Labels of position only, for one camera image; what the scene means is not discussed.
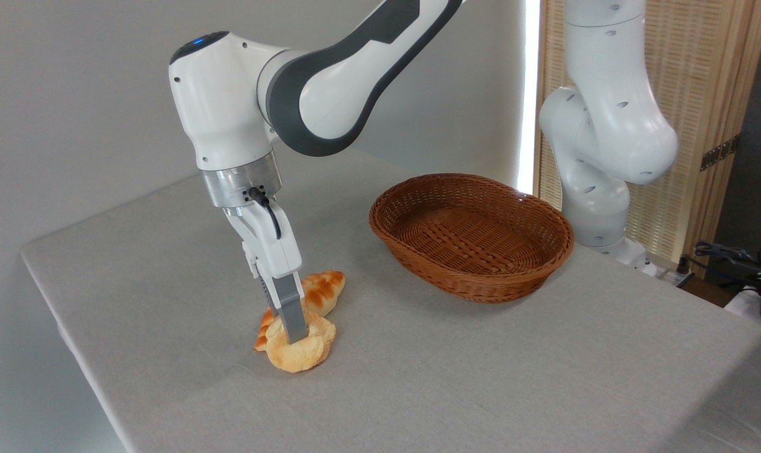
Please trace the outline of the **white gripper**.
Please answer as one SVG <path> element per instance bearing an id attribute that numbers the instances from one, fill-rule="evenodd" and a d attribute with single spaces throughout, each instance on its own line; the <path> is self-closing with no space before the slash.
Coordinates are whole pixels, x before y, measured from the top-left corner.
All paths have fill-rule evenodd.
<path id="1" fill-rule="evenodd" d="M 254 276 L 260 276 L 272 315 L 279 315 L 290 344 L 308 337 L 302 307 L 304 291 L 297 271 L 302 267 L 294 232 L 279 204 L 265 208 L 256 201 L 223 210 L 242 238 L 242 247 Z"/>

